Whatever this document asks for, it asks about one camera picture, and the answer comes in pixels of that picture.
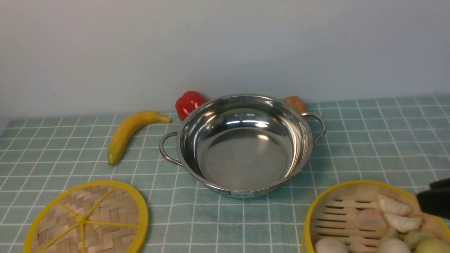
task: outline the woven bamboo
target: woven bamboo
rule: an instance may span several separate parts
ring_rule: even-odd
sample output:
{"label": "woven bamboo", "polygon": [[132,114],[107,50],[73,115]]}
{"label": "woven bamboo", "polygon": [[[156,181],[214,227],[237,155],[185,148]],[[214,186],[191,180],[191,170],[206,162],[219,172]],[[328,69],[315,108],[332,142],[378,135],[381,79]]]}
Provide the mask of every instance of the woven bamboo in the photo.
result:
{"label": "woven bamboo", "polygon": [[124,253],[140,221],[129,192],[112,185],[75,191],[51,207],[32,239],[33,253]]}

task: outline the pot label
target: pot label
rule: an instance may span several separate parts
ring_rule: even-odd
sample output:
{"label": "pot label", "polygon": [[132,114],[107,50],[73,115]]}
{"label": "pot label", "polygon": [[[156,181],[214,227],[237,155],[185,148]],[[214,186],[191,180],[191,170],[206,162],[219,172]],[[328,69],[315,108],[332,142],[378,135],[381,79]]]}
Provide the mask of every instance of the pot label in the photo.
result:
{"label": "pot label", "polygon": [[233,197],[253,197],[253,192],[246,192],[246,191],[232,191],[231,196]]}

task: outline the green checkered tablecloth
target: green checkered tablecloth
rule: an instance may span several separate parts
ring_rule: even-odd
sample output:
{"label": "green checkered tablecloth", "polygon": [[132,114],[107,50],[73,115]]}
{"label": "green checkered tablecloth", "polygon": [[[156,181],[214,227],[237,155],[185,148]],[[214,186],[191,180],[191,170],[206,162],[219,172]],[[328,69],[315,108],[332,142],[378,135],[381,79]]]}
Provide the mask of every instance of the green checkered tablecloth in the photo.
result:
{"label": "green checkered tablecloth", "polygon": [[[148,201],[145,253],[298,253],[306,212],[337,183],[367,179],[413,194],[450,177],[450,96],[308,104],[328,133],[301,173],[273,193],[252,199],[220,196],[184,168],[163,160],[157,123],[139,130],[123,161],[107,164],[112,134],[126,115],[17,120],[0,136],[0,252],[19,253],[39,211],[64,190],[115,179]],[[310,121],[318,134],[317,121]],[[167,150],[176,155],[175,139]]]}

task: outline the steamer basket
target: steamer basket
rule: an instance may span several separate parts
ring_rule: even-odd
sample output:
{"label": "steamer basket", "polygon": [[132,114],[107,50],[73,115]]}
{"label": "steamer basket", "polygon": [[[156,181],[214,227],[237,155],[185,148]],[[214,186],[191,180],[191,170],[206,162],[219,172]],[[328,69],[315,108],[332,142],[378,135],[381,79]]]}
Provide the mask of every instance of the steamer basket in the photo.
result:
{"label": "steamer basket", "polygon": [[378,243],[389,227],[359,226],[359,212],[367,208],[380,210],[377,194],[383,194],[413,208],[409,217],[423,217],[420,230],[436,235],[450,243],[450,230],[440,219],[422,213],[416,197],[397,187],[374,181],[350,181],[335,185],[323,192],[306,215],[302,236],[303,253],[314,253],[314,245],[324,237],[344,242],[352,253],[376,253]]}

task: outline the pot rim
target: pot rim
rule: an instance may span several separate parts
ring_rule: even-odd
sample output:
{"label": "pot rim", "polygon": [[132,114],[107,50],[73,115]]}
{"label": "pot rim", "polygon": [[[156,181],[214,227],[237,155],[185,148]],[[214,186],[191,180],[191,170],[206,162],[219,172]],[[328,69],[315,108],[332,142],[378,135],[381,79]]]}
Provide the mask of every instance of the pot rim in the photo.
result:
{"label": "pot rim", "polygon": [[[260,97],[260,98],[264,98],[264,99],[268,99],[268,100],[272,100],[278,103],[281,103],[283,105],[285,105],[289,110],[290,113],[299,115],[299,120],[300,123],[303,124],[306,128],[306,132],[308,134],[308,146],[307,146],[307,151],[306,151],[306,155],[304,157],[304,159],[302,159],[296,167],[300,166],[300,169],[296,172],[296,173],[290,173],[287,177],[284,177],[282,179],[279,179],[277,181],[274,181],[273,183],[268,184],[266,187],[264,188],[257,188],[257,189],[241,189],[241,188],[231,188],[231,187],[225,187],[222,185],[218,185],[215,183],[212,183],[204,178],[202,178],[201,176],[199,176],[197,173],[195,173],[190,167],[189,165],[186,163],[184,157],[183,157],[183,153],[181,152],[181,147],[180,147],[180,139],[181,139],[181,134],[183,133],[187,123],[189,122],[189,119],[192,118],[199,110],[201,110],[202,108],[204,108],[205,106],[216,102],[218,100],[221,99],[227,99],[227,98],[232,98],[232,97],[242,97],[242,96],[246,96],[246,97]],[[232,95],[226,95],[226,96],[222,96],[219,98],[216,98],[214,100],[211,101],[207,101],[206,103],[200,105],[199,107],[197,107],[194,111],[192,111],[187,117],[186,119],[184,119],[184,121],[181,124],[181,128],[180,130],[178,130],[177,132],[177,137],[176,137],[176,152],[178,155],[178,159],[180,160],[180,162],[183,164],[183,167],[192,175],[194,176],[197,180],[199,180],[200,182],[206,184],[209,187],[212,187],[216,190],[222,190],[222,191],[229,191],[229,192],[258,192],[258,191],[264,191],[273,187],[276,187],[280,184],[283,184],[284,182],[288,181],[289,179],[291,179],[292,177],[294,177],[295,175],[297,175],[302,168],[304,167],[304,165],[306,164],[306,162],[309,160],[309,157],[311,155],[312,152],[312,147],[313,147],[313,139],[312,139],[312,131],[311,128],[308,124],[308,122],[301,117],[301,114],[299,114],[299,112],[297,112],[297,110],[295,110],[294,108],[292,108],[291,106],[289,106],[288,104],[286,104],[285,102],[279,100],[279,99],[275,99],[273,97],[270,96],[265,96],[265,95],[259,95],[259,94],[252,94],[252,93],[242,93],[242,94],[232,94]]]}

